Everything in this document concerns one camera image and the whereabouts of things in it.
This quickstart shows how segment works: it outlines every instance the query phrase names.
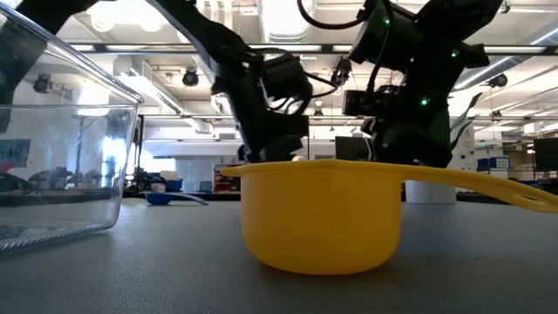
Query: blue bin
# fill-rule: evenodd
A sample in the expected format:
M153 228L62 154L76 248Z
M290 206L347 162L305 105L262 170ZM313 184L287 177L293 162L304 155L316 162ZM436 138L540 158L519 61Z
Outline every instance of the blue bin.
M178 181L167 181L167 192L180 192L182 190L182 179Z

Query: robot camera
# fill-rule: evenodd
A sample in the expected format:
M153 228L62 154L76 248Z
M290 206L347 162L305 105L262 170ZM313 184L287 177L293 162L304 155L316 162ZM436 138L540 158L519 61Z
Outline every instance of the robot camera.
M196 68L187 68L186 74L182 77L182 83L188 87L193 87L200 83Z
M33 84L33 90L42 94L52 92L51 75L46 73L39 74L37 80Z

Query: blue object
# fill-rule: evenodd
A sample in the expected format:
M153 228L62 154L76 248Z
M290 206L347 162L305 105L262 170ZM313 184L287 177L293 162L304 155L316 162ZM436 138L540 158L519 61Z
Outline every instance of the blue object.
M155 206L168 205L169 202L175 199L181 201L196 201L201 205L205 205L205 206L209 205L209 203L206 200L193 195L186 195L182 193L146 192L147 202Z
M180 192L182 190L182 179L177 181L167 181L165 190L167 192Z
M164 206L173 200L173 196L164 193L146 193L146 200L151 205Z

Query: computer screen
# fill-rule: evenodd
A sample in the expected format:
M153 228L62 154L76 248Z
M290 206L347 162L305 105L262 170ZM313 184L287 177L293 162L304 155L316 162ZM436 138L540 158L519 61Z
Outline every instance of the computer screen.
M534 140L536 171L558 170L558 138Z

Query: cable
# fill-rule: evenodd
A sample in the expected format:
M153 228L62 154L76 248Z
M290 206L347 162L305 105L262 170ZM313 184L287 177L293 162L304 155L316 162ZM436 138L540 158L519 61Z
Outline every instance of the cable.
M269 105L268 105L268 108L269 108L269 110L271 110L271 111L278 111L278 110L281 110L281 108L283 108L283 107L287 104L288 101L289 101L289 99L285 99L279 106L272 107L272 106L269 106Z
M296 103L296 101L295 101L294 99L293 99L291 102L289 102L289 104L288 104L287 107L285 108L284 113L285 113L285 114L289 114L289 109L290 109L290 107L291 107L293 104L295 104L295 103Z
M303 16L303 19L308 22L308 24L315 26L317 28L320 29L324 29L324 30L345 30L354 26L357 26L359 24L361 24L362 22L364 22L369 14L361 14L360 16L357 16L357 19L348 23L342 23L342 24L327 24L327 23L322 23L319 21L316 21L314 18L312 18L310 16L310 14L308 14L308 12L306 11L306 9L304 9L303 6L303 0L296 0L296 5L298 6L298 11L300 12L300 14Z
M457 146L458 142L459 142L459 138L461 137L461 135L463 134L463 132L465 131L465 129L470 126L472 123L472 121L467 122L464 126L462 126L460 128L460 130L457 132L457 137L455 138L455 140L453 140L452 144L451 144L451 148L452 150Z
M385 13L387 14L387 17L389 18L389 23L385 25L384 42L382 43L382 47L380 48L380 52L378 54L378 58L376 59L376 63L374 65L374 69L372 70L372 74L370 75L370 78L368 79L368 85L366 86L366 91L367 92L374 92L374 85L375 85L375 82L376 82L376 77L378 76L378 73L380 72L380 65L381 65L382 57L384 56L385 45L387 44L388 37L390 36L391 24L394 22L393 21L393 8L390 5L390 0L383 0L383 3L384 3L384 7L385 7Z
M319 94L317 94L317 95L312 95L311 98L313 98L313 99L314 99L314 98L318 98L318 97L323 97L323 96L331 95L332 93L336 92L337 89L339 88L337 85L331 83L329 80L327 80L327 79L325 79L325 78L320 78L319 76L314 75L314 74L312 74L312 73L306 72L306 76L309 77L309 78L311 78L311 79L314 79L314 80L316 80L316 81L318 81L318 82L321 82L321 83L324 83L324 84L327 84L327 85L333 87L332 89L328 90L327 92L321 92L321 93L319 93Z

